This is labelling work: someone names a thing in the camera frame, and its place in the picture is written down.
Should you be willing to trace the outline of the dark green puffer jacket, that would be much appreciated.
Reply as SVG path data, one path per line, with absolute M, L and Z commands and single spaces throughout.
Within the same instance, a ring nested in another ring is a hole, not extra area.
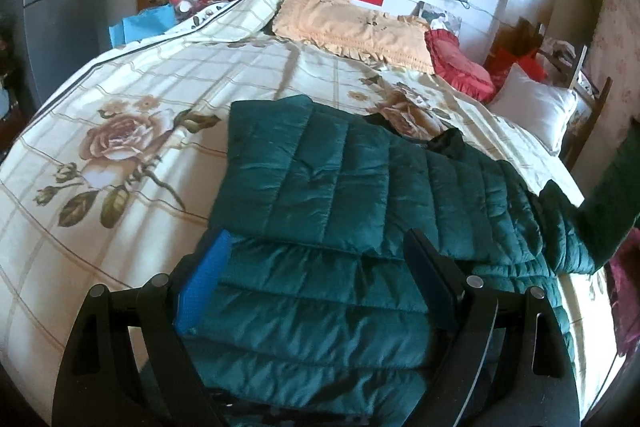
M 577 205 L 456 129 L 409 140 L 303 95 L 233 103 L 227 158 L 209 224 L 231 255 L 184 344 L 232 426 L 406 420 L 448 343 L 408 231 L 492 289 L 541 287 L 566 324 L 559 277 L 598 271 L 639 218 L 637 131 Z

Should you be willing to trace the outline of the floral checked bed quilt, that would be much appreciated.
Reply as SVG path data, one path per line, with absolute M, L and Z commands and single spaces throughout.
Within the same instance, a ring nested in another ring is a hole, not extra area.
M 527 130 L 442 78 L 278 37 L 283 0 L 243 0 L 203 27 L 104 53 L 70 77 L 1 166 L 1 363 L 50 421 L 88 290 L 137 287 L 203 248 L 228 166 L 230 108 L 303 95 L 403 138 L 456 129 L 532 192 L 582 194 Z M 559 277 L 564 343 L 587 413 L 618 369 L 602 267 Z

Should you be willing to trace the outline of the wooden chair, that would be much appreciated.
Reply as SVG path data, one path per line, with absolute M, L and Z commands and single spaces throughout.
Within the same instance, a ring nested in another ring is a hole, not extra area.
M 546 38 L 541 27 L 534 27 L 521 17 L 516 25 L 514 50 L 530 56 L 544 71 L 544 83 L 576 94 L 577 106 L 567 124 L 560 153 L 565 167 L 572 170 L 608 101 L 613 80 L 606 78 L 604 86 L 598 88 L 585 71 L 588 48 L 582 46 L 576 51 L 567 41 Z

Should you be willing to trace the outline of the white pillow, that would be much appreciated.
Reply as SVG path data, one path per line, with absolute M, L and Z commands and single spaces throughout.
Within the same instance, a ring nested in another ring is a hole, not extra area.
M 559 156 L 577 104 L 574 90 L 537 82 L 520 65 L 513 64 L 488 108 L 527 130 L 551 155 Z

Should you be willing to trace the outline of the red ruffled cushion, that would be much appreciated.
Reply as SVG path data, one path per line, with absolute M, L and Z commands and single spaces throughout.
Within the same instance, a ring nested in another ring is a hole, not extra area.
M 451 31 L 430 29 L 425 33 L 425 43 L 435 74 L 451 87 L 483 103 L 496 95 L 497 87 L 489 72 L 463 54 L 458 38 Z

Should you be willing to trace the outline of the blue bag beside bed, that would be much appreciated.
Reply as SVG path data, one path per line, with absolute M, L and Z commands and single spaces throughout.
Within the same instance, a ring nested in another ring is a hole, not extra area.
M 108 28 L 113 48 L 145 38 L 163 35 L 176 24 L 174 8 L 169 5 L 156 6 L 136 15 L 124 17 Z

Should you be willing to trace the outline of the framed photo at headboard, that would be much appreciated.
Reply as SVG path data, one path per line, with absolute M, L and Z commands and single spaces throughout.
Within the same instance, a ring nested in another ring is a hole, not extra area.
M 423 18 L 431 29 L 445 29 L 456 36 L 460 35 L 462 19 L 447 10 L 425 1 L 419 1 L 413 9 L 412 15 Z

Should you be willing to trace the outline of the peach ruffled pillow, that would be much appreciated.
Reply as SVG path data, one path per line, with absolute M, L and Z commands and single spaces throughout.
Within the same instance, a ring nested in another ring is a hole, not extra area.
M 425 34 L 428 23 L 393 16 L 350 0 L 283 0 L 272 21 L 280 38 L 311 43 L 338 56 L 433 74 Z

